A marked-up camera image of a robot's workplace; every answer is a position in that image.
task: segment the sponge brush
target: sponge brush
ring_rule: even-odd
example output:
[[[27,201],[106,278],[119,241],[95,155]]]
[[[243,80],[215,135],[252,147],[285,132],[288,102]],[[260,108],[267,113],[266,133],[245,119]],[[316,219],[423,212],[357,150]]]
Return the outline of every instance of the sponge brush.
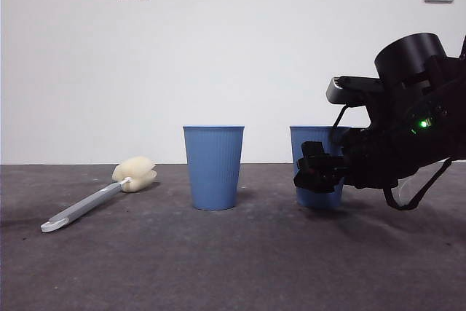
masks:
[[[124,192],[137,192],[154,182],[157,172],[153,171],[154,162],[146,157],[133,157],[117,165],[111,176],[115,181],[131,178],[122,186]]]

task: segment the cup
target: cup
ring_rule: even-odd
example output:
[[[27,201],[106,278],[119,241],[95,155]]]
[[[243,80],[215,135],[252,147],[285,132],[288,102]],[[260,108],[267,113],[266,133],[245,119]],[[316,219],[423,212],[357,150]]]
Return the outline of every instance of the cup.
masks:
[[[293,169],[294,174],[298,173],[298,159],[303,157],[301,145],[305,141],[322,142],[325,153],[332,156],[341,156],[341,147],[334,145],[328,139],[332,127],[328,126],[290,126],[291,131],[291,150],[293,152]],[[337,127],[333,137],[338,140],[349,127]],[[298,203],[304,207],[317,209],[334,209],[341,204],[341,191],[343,189],[344,179],[340,180],[335,186],[335,191],[331,193],[315,193],[307,189],[296,187],[296,196]]]
[[[183,130],[194,207],[234,207],[244,126],[185,125]]]

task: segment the brush handle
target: brush handle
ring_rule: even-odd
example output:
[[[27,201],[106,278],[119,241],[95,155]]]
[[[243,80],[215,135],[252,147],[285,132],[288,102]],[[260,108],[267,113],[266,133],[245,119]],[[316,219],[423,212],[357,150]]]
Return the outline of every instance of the brush handle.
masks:
[[[78,203],[73,204],[71,207],[66,208],[64,211],[59,212],[57,215],[50,218],[49,222],[56,222],[68,218],[66,223],[69,224],[102,202],[105,202],[107,199],[113,197],[121,190],[122,185],[120,183],[115,182],[110,184],[104,189],[101,189],[100,191],[91,194],[89,197],[80,200]]]

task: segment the white wall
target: white wall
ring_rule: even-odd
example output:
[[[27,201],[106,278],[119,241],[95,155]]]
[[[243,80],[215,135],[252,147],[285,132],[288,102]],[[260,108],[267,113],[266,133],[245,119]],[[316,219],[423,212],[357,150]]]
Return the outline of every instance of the white wall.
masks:
[[[2,0],[2,162],[185,162],[183,124],[244,124],[243,162],[289,162],[289,125],[331,124],[332,76],[393,40],[458,55],[466,0]],[[366,125],[364,110],[342,124]]]

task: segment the floor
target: floor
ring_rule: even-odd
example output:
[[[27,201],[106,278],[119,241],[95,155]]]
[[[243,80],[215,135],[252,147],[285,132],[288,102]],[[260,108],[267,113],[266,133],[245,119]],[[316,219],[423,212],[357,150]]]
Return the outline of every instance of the floor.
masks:
[[[113,168],[1,168],[2,310],[465,309],[466,163],[413,212],[348,186],[338,210],[301,208],[291,165],[242,165],[236,208],[196,210],[186,166],[160,165],[151,188],[41,233]]]

